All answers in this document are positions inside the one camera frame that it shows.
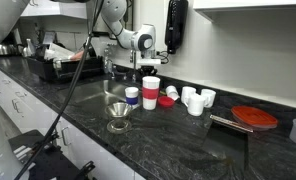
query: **black tube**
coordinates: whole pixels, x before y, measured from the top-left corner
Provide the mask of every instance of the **black tube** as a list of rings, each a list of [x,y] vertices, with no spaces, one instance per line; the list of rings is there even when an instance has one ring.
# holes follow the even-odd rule
[[[102,9],[102,6],[103,6],[103,2],[104,0],[101,1],[101,4],[100,4],[100,8],[98,10],[98,12],[96,13],[96,11],[94,12],[94,19],[92,21],[92,24],[91,24],[91,27],[94,27],[96,25],[96,21],[98,19],[98,15],[99,13],[101,12],[101,9]],[[83,65],[85,63],[85,60],[86,60],[86,57],[87,57],[87,54],[88,54],[88,50],[89,50],[89,47],[90,47],[90,44],[91,44],[91,39],[93,37],[93,33],[89,33],[88,35],[88,38],[87,38],[87,41],[86,41],[86,47],[85,47],[85,50],[84,50],[84,53],[82,55],[82,58],[78,64],[78,67],[76,69],[76,72],[75,72],[75,75],[71,81],[71,84],[70,84],[70,87],[69,87],[69,92],[68,92],[68,95],[65,99],[65,102],[63,103],[63,105],[61,106],[60,108],[60,111],[55,119],[55,121],[52,123],[52,125],[50,126],[49,130],[47,131],[42,143],[37,147],[35,153],[30,157],[30,159],[28,160],[28,162],[24,165],[24,167],[20,170],[20,172],[18,173],[18,175],[16,176],[15,180],[19,180],[20,177],[27,171],[28,167],[31,165],[31,163],[36,159],[36,157],[39,155],[39,153],[42,151],[42,149],[44,148],[44,146],[47,144],[47,142],[49,142],[50,138],[51,138],[51,135],[52,133],[54,132],[54,130],[56,129],[56,126],[59,122],[59,119],[61,117],[61,115],[64,113],[69,101],[70,101],[70,98],[71,96],[73,95],[73,92],[75,90],[75,87],[76,87],[76,84],[77,84],[77,81],[80,77],[80,74],[81,74],[81,71],[82,71],[82,68],[83,68]]]

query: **wall-mounted phone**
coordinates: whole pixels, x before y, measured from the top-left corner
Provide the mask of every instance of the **wall-mounted phone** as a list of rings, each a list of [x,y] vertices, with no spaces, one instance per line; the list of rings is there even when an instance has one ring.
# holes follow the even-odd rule
[[[166,24],[165,44],[168,54],[176,54],[182,44],[188,11],[187,0],[170,0]]]

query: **black container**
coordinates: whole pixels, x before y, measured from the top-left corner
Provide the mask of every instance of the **black container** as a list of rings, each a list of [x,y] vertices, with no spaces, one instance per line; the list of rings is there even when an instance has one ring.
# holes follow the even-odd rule
[[[44,59],[27,58],[30,72],[36,74],[46,81],[69,80],[75,74],[79,61],[61,61],[60,68],[54,68],[52,60],[45,61]],[[84,63],[81,78],[103,75],[102,57],[87,59]]]

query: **kitchen counter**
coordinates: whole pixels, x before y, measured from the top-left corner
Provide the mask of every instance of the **kitchen counter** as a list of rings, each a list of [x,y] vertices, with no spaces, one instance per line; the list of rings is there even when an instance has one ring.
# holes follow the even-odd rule
[[[21,57],[0,57],[0,70],[58,112],[61,101],[56,93],[69,83],[42,81],[30,73]],[[78,84],[108,78],[97,76]],[[187,83],[165,78],[163,84]],[[230,109],[235,105],[263,109],[279,120],[274,130],[246,136],[245,152],[237,154],[245,159],[242,168],[234,158],[215,156],[203,146],[213,129],[210,114],[232,120]],[[218,91],[214,107],[201,117],[190,116],[181,103],[154,111],[139,107],[131,115],[133,129],[122,135],[111,134],[106,128],[108,119],[82,107],[68,105],[63,117],[146,179],[296,179],[296,144],[289,139],[292,119],[296,118],[294,108]]]

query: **red cup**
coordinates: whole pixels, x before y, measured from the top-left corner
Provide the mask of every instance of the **red cup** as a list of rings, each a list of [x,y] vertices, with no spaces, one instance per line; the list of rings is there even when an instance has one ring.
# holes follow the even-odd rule
[[[148,89],[142,87],[142,96],[146,99],[157,99],[159,95],[159,88],[158,89]]]

